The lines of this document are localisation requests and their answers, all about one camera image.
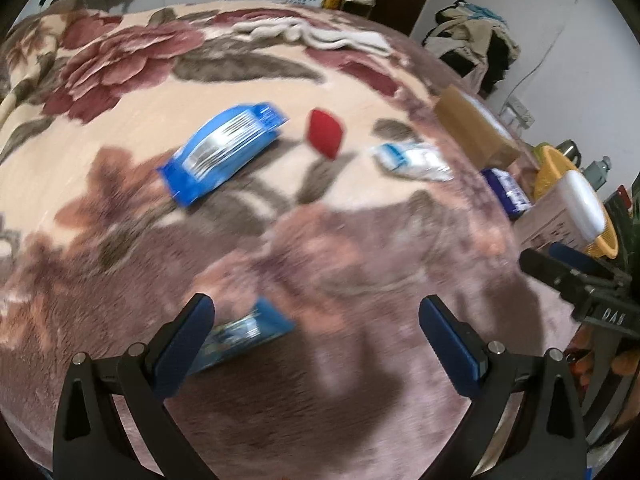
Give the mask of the white blue gauze packet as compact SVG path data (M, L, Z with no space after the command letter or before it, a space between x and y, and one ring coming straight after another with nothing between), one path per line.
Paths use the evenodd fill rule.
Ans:
M427 142L387 142L372 155L378 166L393 176L419 181L449 182L454 173L435 145Z

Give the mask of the dark blue snack packet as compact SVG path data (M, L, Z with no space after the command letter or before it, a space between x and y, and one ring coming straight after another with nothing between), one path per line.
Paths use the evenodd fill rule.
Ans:
M270 301L259 297L250 313L235 321L214 327L198 350L189 375L253 350L292 332L295 323Z

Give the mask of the red makeup sponge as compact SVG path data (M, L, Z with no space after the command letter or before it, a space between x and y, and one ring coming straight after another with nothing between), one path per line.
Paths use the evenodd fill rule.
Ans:
M327 110L314 108L309 116L306 140L319 154L327 159L337 159L344 136L342 123Z

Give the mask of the blue wet wipes pack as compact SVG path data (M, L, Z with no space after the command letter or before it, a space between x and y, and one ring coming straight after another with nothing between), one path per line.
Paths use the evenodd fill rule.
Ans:
M287 121L269 103L232 106L202 125L158 172L174 201L189 207L269 148Z

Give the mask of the white lidded jar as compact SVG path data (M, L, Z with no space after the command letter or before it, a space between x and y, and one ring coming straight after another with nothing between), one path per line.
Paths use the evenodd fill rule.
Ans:
M600 200L577 170L567 171L513 223L523 249L541 249L558 242L580 252L594 243L605 227Z

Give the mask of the dark blue tissue pack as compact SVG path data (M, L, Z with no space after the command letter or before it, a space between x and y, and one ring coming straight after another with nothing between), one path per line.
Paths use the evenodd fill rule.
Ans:
M507 171L497 168L486 168L480 172L492 192L498 198L504 212L510 220L518 220L532 208L527 195Z

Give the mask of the teal thermos flask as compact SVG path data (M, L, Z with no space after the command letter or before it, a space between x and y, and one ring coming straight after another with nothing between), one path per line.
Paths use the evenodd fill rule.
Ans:
M582 175L589 182L591 187L595 191L599 191L606 180L608 180L608 173L612 169L612 162L608 156L603 156L601 160L594 160L582 170Z

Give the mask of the orange plastic basket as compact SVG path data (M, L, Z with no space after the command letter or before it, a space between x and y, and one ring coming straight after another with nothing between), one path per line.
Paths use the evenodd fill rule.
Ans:
M612 219L580 170L550 144L538 145L534 154L539 162L535 202L558 200L562 214L572 219L582 251L593 258L615 259L620 243Z

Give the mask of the steel electric kettle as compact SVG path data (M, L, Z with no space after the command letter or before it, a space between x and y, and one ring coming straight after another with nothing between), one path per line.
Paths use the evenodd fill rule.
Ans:
M576 167L582 166L582 152L573 140L565 140L555 148Z

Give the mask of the brown cardboard box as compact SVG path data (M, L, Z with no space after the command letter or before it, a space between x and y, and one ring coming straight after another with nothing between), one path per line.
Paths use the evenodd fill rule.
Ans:
M449 86L434 107L440 123L478 169L506 170L521 155L508 129L475 96Z

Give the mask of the pile of clothes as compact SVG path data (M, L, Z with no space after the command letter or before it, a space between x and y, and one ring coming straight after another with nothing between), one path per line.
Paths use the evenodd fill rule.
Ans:
M484 6L456 0L435 14L435 23L422 46L483 98L494 92L520 57L508 23Z

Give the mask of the floral fleece blanket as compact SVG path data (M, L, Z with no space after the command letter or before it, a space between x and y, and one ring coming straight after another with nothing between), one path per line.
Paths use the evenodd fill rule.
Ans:
M438 121L459 77L338 12L212 2L43 14L1 48L1 413L50 466L73 355L149 341L195 294L234 323L167 401L224 479L415 479L462 419L436 295L536 356L576 326Z

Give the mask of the white folded towel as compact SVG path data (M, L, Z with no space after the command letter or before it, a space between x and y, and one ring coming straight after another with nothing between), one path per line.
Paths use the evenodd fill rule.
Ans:
M322 51L352 49L383 58L393 53L390 44L378 32L320 28L304 18L258 18L236 23L232 30L251 40L280 37Z

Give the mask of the wall power strip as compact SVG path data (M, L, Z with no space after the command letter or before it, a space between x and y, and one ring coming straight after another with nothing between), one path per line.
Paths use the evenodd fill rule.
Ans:
M517 124L520 128L528 129L535 118L529 113L528 108L515 96L503 103L500 116L509 124Z

